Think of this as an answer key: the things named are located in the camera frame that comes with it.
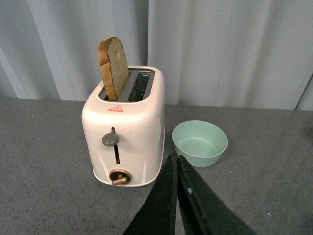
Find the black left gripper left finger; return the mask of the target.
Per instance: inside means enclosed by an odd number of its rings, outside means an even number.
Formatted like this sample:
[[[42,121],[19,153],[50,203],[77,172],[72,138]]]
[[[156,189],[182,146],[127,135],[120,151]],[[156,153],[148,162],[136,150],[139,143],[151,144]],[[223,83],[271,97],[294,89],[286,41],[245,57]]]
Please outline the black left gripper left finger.
[[[128,225],[125,235],[173,235],[178,187],[177,160],[166,159],[145,203]]]

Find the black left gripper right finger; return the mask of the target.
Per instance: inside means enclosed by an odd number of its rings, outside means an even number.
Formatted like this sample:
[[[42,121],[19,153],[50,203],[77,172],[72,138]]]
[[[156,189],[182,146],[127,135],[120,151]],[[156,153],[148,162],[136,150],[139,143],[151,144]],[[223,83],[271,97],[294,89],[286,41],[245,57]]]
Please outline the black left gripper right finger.
[[[178,163],[178,200],[187,235],[256,234],[183,157]]]

